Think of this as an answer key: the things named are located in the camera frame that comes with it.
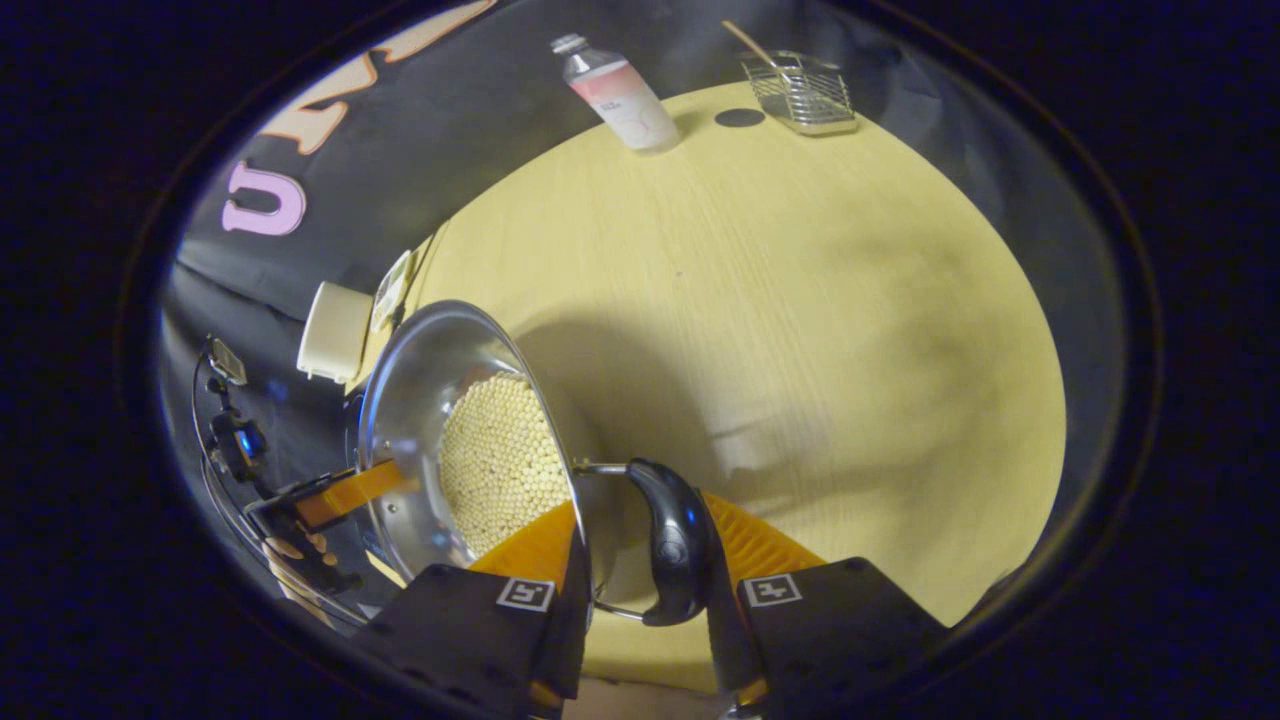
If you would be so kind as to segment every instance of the black cable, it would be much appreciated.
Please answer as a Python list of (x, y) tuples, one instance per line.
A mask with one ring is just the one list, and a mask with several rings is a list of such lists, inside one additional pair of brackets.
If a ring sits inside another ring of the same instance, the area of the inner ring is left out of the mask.
[(417, 264), (413, 266), (413, 272), (408, 275), (408, 282), (404, 283), (404, 297), (401, 299), (399, 305), (392, 311), (392, 332), (404, 322), (404, 304), (408, 302), (408, 291), (413, 290), (413, 283), (417, 282), (417, 274), (422, 272), (426, 265), (426, 254), (431, 250), (431, 243), (435, 242), (435, 234), (440, 232), (439, 228), (435, 229), (426, 238), (426, 243), (422, 246), (422, 256), (419, 258)]
[[(232, 519), (230, 514), (223, 506), (221, 501), (218, 500), (218, 496), (214, 491), (214, 483), (210, 480), (210, 475), (212, 475), (216, 479), (218, 487), (221, 488), (223, 495), (225, 495), (228, 502), (230, 502), (230, 493), (227, 491), (227, 486), (223, 483), (223, 478), (221, 474), (218, 471), (218, 468), (214, 466), (214, 461), (209, 456), (209, 448), (205, 446), (204, 434), (200, 432), (200, 410), (196, 402), (197, 397), (200, 396), (200, 368), (205, 365), (209, 360), (209, 348), (210, 345), (212, 343), (212, 340), (214, 340), (212, 334), (205, 337), (204, 343), (201, 343), (200, 346), (200, 354), (196, 356), (196, 368), (195, 370), (192, 370), (191, 374), (191, 425), (192, 429), (196, 432), (196, 443), (200, 445), (200, 478), (205, 483), (205, 492), (209, 493), (209, 500), (214, 503), (214, 509), (218, 511), (218, 516), (223, 519), (223, 523), (227, 524), (227, 528), (232, 532), (232, 534), (242, 544), (244, 544), (247, 550), (250, 550), (251, 555), (260, 557), (262, 568), (266, 569), (268, 573), (271, 573), (271, 575), (275, 575), (275, 573), (271, 570), (271, 560), (270, 557), (268, 557), (266, 551), (262, 550), (265, 539), (257, 537), (257, 533), (252, 528), (241, 527)], [(303, 580), (297, 573), (294, 573), (288, 568), (284, 568), (283, 565), (280, 568), (288, 575), (289, 582), (296, 585), (294, 592), (298, 594), (298, 597), (310, 602), (314, 607), (319, 609), (326, 616), (329, 616), (330, 619), (337, 619), (343, 623), (347, 623), (353, 628), (358, 628), (361, 624), (364, 624), (364, 620), (360, 619), (358, 615), (352, 612), (346, 606), (340, 605), (338, 601), (328, 597), (321, 592), (312, 589), (311, 585), (306, 580)], [(278, 575), (276, 580), (283, 582)], [(319, 598), (324, 598), (324, 602), (314, 602), (311, 601), (311, 598), (306, 597), (302, 592), (298, 592), (298, 589), (311, 593)], [(324, 607), (325, 603), (340, 609), (342, 614), (334, 612), (333, 610)]]

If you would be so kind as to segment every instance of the wooden table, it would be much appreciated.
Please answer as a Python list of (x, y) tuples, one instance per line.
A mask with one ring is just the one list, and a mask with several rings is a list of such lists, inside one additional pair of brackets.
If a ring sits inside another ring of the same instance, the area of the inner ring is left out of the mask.
[[(746, 83), (664, 104), (673, 150), (639, 156), (600, 126), (475, 199), (424, 245), (407, 309), (476, 304), (609, 460), (666, 462), (959, 621), (1025, 560), (1061, 473), (1062, 379), (1030, 284), (973, 204), (865, 119), (826, 138), (716, 124), (756, 106)], [(584, 670), (714, 689), (703, 619), (596, 612)]]

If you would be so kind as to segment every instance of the black coaster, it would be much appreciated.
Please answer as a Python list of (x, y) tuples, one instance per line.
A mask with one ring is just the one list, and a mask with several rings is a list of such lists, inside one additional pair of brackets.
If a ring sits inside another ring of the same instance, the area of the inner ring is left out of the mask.
[(764, 113), (746, 108), (733, 108), (716, 115), (716, 122), (727, 128), (746, 128), (764, 122)]

